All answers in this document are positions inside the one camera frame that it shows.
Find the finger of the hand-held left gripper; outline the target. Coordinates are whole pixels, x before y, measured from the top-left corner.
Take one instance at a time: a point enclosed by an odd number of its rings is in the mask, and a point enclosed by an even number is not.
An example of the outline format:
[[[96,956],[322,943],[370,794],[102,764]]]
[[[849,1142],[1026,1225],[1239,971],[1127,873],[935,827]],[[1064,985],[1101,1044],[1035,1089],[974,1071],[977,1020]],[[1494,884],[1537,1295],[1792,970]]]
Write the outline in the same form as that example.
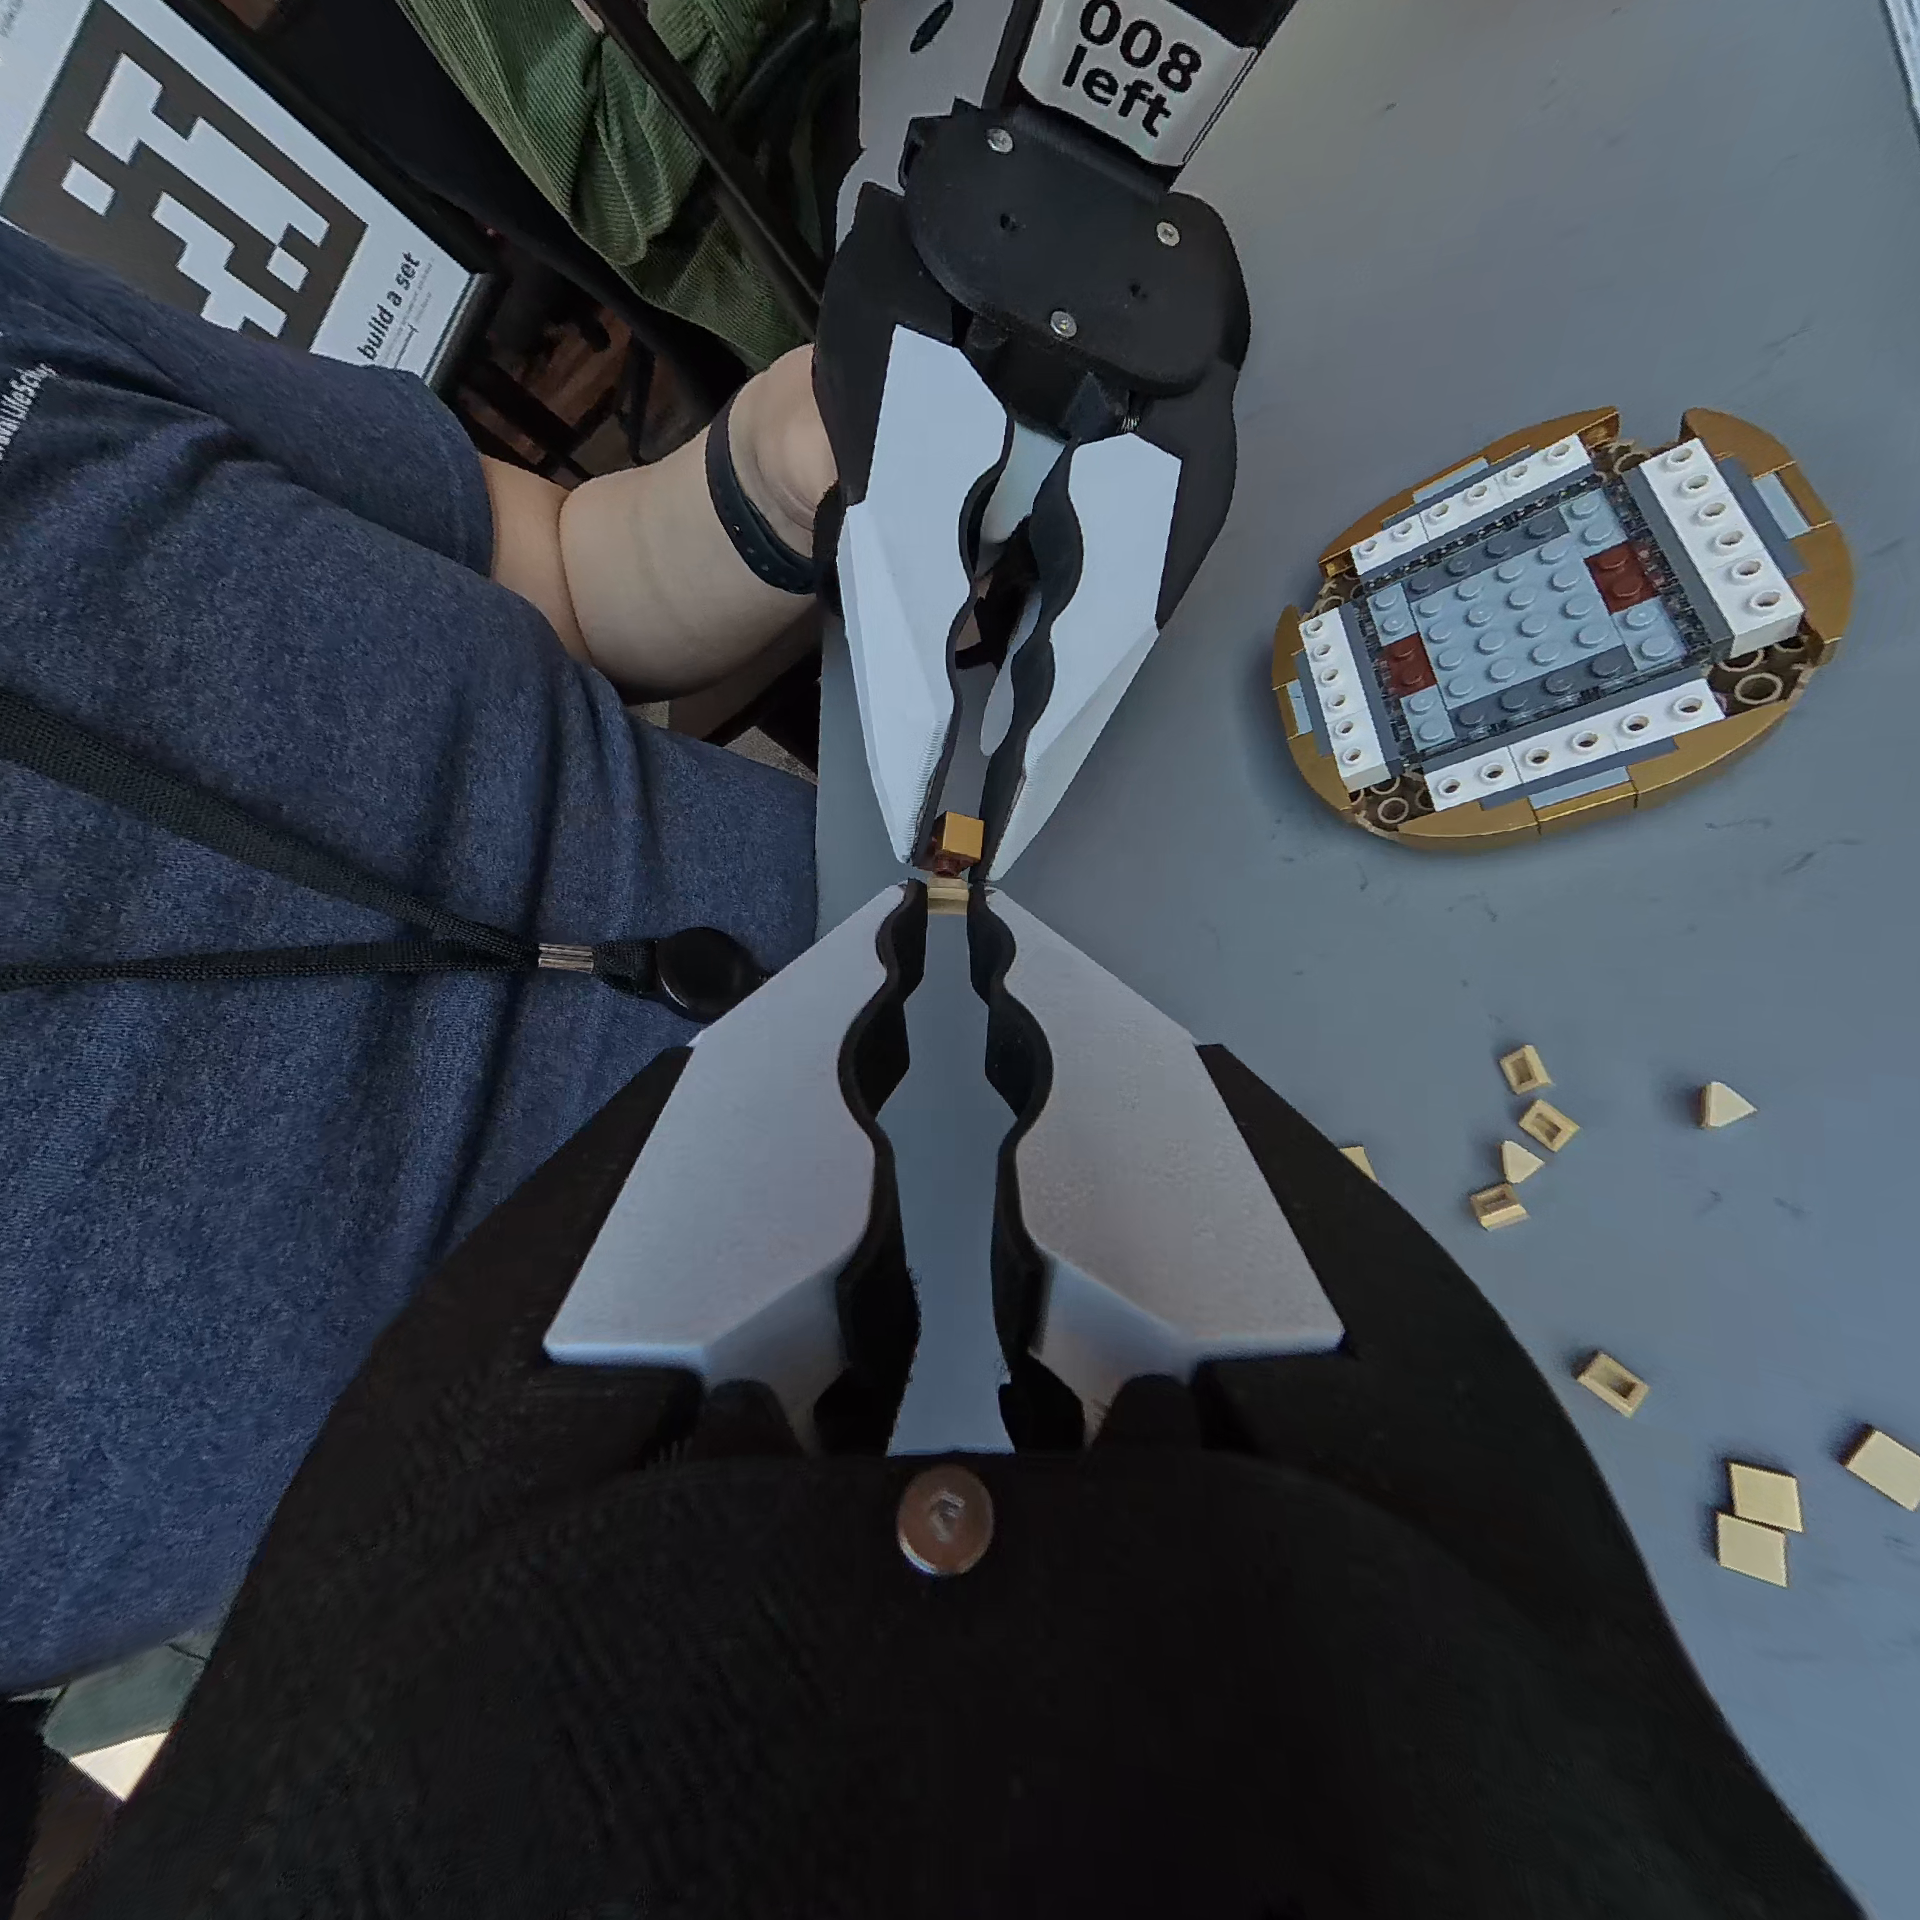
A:
[[[1003,407],[969,359],[895,326],[867,492],[847,507],[838,580],[871,780],[903,863],[921,850],[953,751],[953,638],[971,607],[974,507],[1003,458]]]
[[[1039,489],[1039,613],[1013,657],[1013,721],[981,795],[986,873],[1047,822],[1158,638],[1178,473],[1142,439],[1101,439],[1070,449]]]

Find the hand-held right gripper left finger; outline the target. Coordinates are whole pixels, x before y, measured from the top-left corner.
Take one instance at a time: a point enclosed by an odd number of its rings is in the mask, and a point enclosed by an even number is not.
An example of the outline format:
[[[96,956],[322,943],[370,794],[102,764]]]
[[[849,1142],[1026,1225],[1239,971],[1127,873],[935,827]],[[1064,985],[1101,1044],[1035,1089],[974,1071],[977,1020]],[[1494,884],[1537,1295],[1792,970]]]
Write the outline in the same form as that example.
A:
[[[693,1044],[543,1335],[554,1363],[754,1380],[810,1411],[847,1363],[833,1284],[872,1223],[877,1149],[843,1044],[882,993],[894,884]]]

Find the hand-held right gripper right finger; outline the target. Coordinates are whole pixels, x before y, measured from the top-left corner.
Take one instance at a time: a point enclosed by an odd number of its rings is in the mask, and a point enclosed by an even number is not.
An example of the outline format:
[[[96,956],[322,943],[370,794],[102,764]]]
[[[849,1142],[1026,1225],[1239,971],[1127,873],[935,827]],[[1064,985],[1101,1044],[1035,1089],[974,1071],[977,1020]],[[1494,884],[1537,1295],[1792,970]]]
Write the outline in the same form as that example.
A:
[[[991,1286],[1016,1374],[1073,1397],[1327,1353],[1338,1317],[1193,1038],[1003,893],[974,893],[1000,1140]]]

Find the person's left forearm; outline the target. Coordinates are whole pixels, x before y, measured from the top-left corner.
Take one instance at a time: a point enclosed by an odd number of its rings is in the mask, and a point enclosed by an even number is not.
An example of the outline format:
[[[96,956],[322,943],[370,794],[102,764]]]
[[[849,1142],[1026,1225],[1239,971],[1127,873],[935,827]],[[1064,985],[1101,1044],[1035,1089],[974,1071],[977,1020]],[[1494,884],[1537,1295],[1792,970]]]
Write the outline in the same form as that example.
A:
[[[482,476],[494,578],[634,700],[707,689],[800,622],[800,597],[757,580],[721,531],[704,439],[575,489],[488,458]]]

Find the scatter of tan lego pieces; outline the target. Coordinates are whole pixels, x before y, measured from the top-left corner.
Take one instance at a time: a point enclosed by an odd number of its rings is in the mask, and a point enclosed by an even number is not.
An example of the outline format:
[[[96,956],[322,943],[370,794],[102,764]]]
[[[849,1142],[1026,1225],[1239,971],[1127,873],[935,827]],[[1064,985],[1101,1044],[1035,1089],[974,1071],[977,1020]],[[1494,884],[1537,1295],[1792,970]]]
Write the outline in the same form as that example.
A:
[[[1518,1188],[1543,1170],[1537,1149],[1559,1155],[1577,1137],[1577,1122],[1545,1097],[1552,1075],[1534,1044],[1509,1049],[1496,1065],[1505,1091],[1525,1101],[1514,1127],[1530,1145],[1501,1139],[1499,1179],[1466,1196],[1466,1211],[1483,1233],[1509,1229],[1528,1217]],[[1634,1417],[1648,1397],[1648,1380],[1606,1350],[1585,1358],[1574,1369],[1574,1380],[1625,1420]],[[1906,1513],[1914,1511],[1918,1453],[1897,1435],[1862,1428],[1839,1466],[1878,1497]],[[1735,1460],[1725,1468],[1725,1495],[1728,1506],[1714,1513],[1715,1564],[1775,1589],[1790,1587],[1790,1539],[1806,1529],[1798,1479]]]

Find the round gold lego base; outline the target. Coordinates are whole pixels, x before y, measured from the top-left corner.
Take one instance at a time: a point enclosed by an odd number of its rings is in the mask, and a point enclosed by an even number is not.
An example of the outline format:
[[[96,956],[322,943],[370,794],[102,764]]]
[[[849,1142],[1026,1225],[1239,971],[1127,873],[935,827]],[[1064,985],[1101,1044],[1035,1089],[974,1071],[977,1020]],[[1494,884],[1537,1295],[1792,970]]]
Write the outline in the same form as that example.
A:
[[[1485,443],[1322,550],[1274,630],[1291,764],[1331,814],[1470,853],[1672,799],[1839,650],[1855,572],[1786,446],[1696,407]]]

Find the person's left hand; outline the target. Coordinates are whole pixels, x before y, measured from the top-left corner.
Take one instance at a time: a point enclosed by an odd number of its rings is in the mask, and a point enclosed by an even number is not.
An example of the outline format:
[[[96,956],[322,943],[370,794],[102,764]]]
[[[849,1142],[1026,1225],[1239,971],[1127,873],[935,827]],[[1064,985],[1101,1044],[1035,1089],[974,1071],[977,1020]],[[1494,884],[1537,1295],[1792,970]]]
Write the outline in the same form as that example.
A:
[[[739,487],[779,542],[805,557],[814,550],[815,513],[835,483],[810,362],[801,346],[757,373],[738,390],[728,425]]]

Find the black wrist band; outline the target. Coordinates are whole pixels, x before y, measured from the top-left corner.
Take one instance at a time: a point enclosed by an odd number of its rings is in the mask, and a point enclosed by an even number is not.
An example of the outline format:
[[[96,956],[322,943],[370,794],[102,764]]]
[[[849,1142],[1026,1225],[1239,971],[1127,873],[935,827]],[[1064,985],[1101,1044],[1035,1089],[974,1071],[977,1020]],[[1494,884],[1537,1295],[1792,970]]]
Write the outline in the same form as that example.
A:
[[[715,517],[757,580],[779,593],[815,597],[826,573],[818,538],[806,532],[806,549],[793,547],[754,505],[731,453],[731,411],[734,397],[727,397],[704,434],[704,477]]]

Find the person's blue t-shirt torso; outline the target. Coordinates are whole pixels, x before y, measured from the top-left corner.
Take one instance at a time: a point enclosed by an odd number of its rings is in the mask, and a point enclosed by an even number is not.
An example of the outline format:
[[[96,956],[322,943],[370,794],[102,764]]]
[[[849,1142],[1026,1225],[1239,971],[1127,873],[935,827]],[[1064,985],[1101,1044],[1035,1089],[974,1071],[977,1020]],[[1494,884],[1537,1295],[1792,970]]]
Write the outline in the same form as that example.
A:
[[[491,580],[416,377],[3,230],[3,691],[547,942],[814,931],[814,798]],[[582,980],[3,995],[3,1691],[209,1625],[421,1277],[687,1023]]]

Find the black white marker sign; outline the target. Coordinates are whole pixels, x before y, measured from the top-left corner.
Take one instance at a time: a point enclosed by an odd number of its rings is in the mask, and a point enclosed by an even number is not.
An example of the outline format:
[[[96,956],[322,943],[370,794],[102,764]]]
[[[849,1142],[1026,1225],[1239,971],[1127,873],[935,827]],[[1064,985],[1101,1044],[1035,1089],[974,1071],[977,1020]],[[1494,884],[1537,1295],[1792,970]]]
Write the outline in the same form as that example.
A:
[[[440,393],[496,287],[214,5],[3,2],[1,215],[209,324]]]

